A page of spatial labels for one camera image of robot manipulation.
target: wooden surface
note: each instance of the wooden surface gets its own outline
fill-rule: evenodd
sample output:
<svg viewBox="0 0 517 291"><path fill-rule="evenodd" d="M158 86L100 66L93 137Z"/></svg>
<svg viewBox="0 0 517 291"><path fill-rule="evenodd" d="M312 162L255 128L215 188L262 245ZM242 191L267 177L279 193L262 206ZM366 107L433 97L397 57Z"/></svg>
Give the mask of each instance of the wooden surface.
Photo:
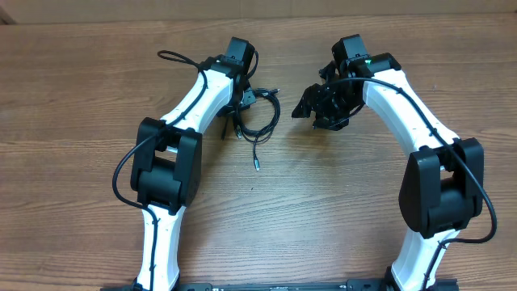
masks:
<svg viewBox="0 0 517 291"><path fill-rule="evenodd" d="M258 147L204 137L203 181L183 219L183 282L342 281L383 276L406 224L397 196L406 158L371 110L339 132L293 120L320 82L340 37L360 33L371 54L392 53L427 106L485 148L485 188L499 232L482 246L450 247L439 277L467 290L515 289L517 280L517 15L221 20L0 27L0 289L96 290L139 272L141 212L111 192L111 175L145 116L175 107L196 61L231 36L260 52L254 86L279 87L280 122ZM259 101L251 127L271 119ZM120 186L127 197L130 170ZM462 237L489 230L483 210Z"/></svg>
<svg viewBox="0 0 517 291"><path fill-rule="evenodd" d="M0 0L8 23L511 13L517 0Z"/></svg>

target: wooden table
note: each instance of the wooden table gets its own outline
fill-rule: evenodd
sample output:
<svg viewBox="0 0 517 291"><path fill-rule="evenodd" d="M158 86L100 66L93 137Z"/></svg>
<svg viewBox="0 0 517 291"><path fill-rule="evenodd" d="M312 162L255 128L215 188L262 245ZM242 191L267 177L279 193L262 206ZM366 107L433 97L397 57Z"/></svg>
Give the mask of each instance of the wooden table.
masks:
<svg viewBox="0 0 517 291"><path fill-rule="evenodd" d="M293 120L320 82L340 37L360 33L371 54L392 53L445 125L485 148L485 188L497 237L450 247L438 277L468 290L515 289L517 280L517 15L432 15L0 27L0 289L96 290L129 283L141 266L141 212L111 191L115 165L146 116L189 91L191 67L231 36L260 52L253 86L282 91L280 122L258 147L214 120L204 137L203 181L183 220L183 282L270 283L381 277L406 224L397 195L406 167L371 110L339 132ZM271 105L246 112L266 124ZM128 186L129 167L120 177ZM490 227L486 209L461 236Z"/></svg>

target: tabletop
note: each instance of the tabletop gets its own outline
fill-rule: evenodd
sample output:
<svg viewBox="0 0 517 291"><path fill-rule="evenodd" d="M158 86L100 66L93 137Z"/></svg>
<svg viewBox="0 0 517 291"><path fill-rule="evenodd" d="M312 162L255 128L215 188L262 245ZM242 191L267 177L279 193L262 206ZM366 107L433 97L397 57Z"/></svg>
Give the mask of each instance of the tabletop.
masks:
<svg viewBox="0 0 517 291"><path fill-rule="evenodd" d="M141 267L141 211L111 190L137 127L190 90L195 61L231 36L260 52L252 86L279 88L271 139L257 147L215 119L204 135L202 183L181 230L182 282L345 281L382 277L406 232L397 196L406 157L369 109L338 132L290 115L320 82L331 46L359 33L391 53L424 103L485 149L485 189L499 229L484 245L449 247L439 278L465 290L517 281L517 14L0 26L0 289L96 290L128 284ZM246 124L269 122L260 99ZM130 167L119 179L129 187ZM462 231L488 233L486 211Z"/></svg>

